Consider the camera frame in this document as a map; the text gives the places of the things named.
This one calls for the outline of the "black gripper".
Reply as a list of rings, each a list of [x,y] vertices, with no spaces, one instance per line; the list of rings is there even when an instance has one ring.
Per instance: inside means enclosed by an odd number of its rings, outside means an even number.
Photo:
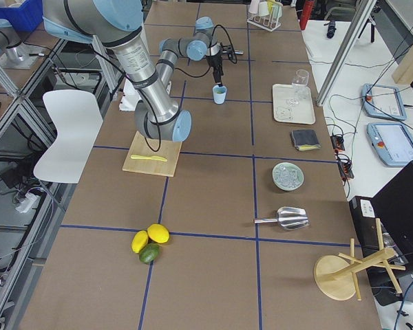
[[[213,78],[216,84],[223,86],[222,77],[224,75],[222,65],[222,55],[226,54],[228,59],[233,63],[237,63],[237,54],[232,44],[223,45],[216,43],[211,46],[206,53],[206,60],[210,67],[213,68]]]

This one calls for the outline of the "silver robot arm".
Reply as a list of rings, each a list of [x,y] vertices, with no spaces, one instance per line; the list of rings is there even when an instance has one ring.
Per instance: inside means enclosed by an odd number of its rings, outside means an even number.
[[[137,130],[146,138],[185,141],[191,131],[191,114],[167,93],[179,58],[206,59],[221,84],[222,45],[216,25],[204,16],[195,22],[189,38],[168,38],[160,44],[160,58],[153,63],[140,37],[143,24],[140,1],[44,1],[45,30],[60,39],[90,44],[98,37],[116,55],[127,79],[139,93],[135,110]]]

